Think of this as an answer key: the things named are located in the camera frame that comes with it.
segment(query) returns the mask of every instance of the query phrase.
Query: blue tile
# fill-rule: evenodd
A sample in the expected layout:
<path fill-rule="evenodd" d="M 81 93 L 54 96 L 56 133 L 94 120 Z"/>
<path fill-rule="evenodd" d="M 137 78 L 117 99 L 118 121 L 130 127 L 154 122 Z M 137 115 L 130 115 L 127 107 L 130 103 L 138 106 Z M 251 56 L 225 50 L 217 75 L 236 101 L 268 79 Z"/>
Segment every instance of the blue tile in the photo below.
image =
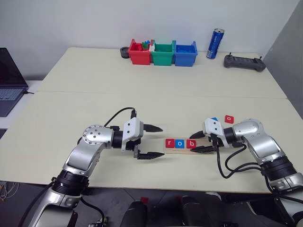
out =
<path fill-rule="evenodd" d="M 175 140 L 176 148 L 184 148 L 184 140 Z"/>

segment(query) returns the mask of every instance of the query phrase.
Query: black cylinder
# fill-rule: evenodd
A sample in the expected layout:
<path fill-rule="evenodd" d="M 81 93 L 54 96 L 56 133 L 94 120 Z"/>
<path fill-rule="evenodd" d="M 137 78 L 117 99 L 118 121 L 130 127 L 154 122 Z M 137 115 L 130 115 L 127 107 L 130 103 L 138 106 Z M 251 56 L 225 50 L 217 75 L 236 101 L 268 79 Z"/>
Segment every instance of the black cylinder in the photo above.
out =
<path fill-rule="evenodd" d="M 224 135 L 228 144 L 232 144 L 232 142 L 237 141 L 237 138 L 233 133 L 232 127 L 224 129 Z"/>
<path fill-rule="evenodd" d="M 114 137 L 113 137 L 113 142 L 112 142 L 113 148 L 121 148 L 122 137 L 123 137 L 123 131 L 114 131 Z"/>
<path fill-rule="evenodd" d="M 79 196 L 89 185 L 89 178 L 62 170 L 52 186 L 56 192 L 70 196 Z"/>
<path fill-rule="evenodd" d="M 274 181 L 289 175 L 296 174 L 293 164 L 286 156 L 274 159 L 271 162 L 266 162 L 260 165 L 262 175 L 268 177 L 270 181 Z"/>

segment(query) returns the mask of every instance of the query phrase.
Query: laptop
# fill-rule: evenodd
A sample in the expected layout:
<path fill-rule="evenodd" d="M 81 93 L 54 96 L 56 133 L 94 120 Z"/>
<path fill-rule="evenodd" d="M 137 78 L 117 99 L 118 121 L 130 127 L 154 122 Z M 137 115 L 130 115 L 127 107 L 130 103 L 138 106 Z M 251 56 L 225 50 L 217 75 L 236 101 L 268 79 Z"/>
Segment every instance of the laptop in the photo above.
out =
<path fill-rule="evenodd" d="M 6 117 L 28 85 L 6 48 L 0 48 L 0 117 Z"/>

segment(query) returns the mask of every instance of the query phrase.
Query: laptop screen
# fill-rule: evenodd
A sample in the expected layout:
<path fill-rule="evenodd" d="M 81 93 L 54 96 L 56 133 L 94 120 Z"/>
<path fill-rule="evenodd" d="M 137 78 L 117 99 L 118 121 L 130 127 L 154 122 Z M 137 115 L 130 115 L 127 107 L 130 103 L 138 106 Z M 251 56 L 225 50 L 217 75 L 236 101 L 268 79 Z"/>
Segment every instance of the laptop screen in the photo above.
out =
<path fill-rule="evenodd" d="M 0 86 L 26 86 L 20 71 L 6 48 L 0 48 Z"/>

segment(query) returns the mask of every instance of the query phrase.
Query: laptop keyboard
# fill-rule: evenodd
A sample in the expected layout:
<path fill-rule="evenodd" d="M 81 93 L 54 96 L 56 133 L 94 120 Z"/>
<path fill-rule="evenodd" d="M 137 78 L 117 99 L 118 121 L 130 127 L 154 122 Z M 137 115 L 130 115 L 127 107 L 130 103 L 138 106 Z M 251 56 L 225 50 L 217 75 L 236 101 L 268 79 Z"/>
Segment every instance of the laptop keyboard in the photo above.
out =
<path fill-rule="evenodd" d="M 0 88 L 0 101 L 15 101 L 23 89 Z"/>

